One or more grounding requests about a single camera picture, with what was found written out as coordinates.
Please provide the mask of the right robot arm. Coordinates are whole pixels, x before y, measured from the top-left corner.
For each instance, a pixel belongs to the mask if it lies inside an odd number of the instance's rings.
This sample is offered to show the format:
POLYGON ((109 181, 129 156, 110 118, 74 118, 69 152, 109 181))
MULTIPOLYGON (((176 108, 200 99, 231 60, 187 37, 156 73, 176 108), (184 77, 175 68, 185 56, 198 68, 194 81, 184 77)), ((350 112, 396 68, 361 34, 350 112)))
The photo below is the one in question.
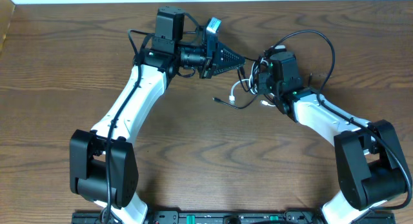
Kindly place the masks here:
POLYGON ((385 120, 370 122, 345 112, 320 91, 303 84, 296 56, 269 50, 256 70, 259 93, 271 93, 272 102, 292 121, 311 128, 335 150, 340 191, 321 208, 325 223, 357 223, 385 202, 406 194, 392 209, 412 199, 412 178, 396 131, 385 120))

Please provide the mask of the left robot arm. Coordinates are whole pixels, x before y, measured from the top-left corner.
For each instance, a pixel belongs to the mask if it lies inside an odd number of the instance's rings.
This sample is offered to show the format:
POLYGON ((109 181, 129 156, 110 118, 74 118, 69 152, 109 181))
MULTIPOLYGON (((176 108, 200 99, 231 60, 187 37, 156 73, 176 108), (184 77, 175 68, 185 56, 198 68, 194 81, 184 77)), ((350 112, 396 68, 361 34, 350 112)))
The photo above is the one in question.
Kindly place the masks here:
POLYGON ((176 76, 209 79, 245 64, 219 40, 218 18, 197 25, 194 39, 184 41, 187 18, 185 10, 173 6, 157 11, 154 32, 133 46, 130 77, 111 109, 89 131, 73 133, 70 190, 102 206, 98 215, 78 217, 76 223, 143 223, 148 207, 136 192, 134 143, 154 103, 176 76))

